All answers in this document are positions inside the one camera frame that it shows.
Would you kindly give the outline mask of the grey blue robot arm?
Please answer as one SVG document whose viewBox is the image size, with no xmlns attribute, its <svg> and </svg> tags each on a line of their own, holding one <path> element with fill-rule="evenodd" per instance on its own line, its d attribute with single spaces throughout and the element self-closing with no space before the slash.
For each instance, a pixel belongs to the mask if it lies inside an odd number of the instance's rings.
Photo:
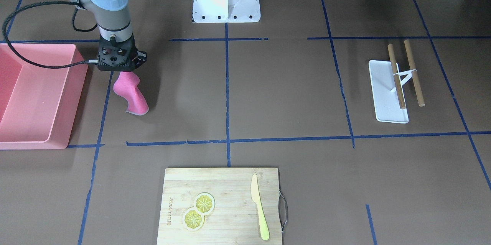
<svg viewBox="0 0 491 245">
<path fill-rule="evenodd" d="M 146 62 L 135 45 L 129 0 L 70 0 L 91 11 L 100 32 L 97 67 L 102 71 L 131 72 Z"/>
</svg>

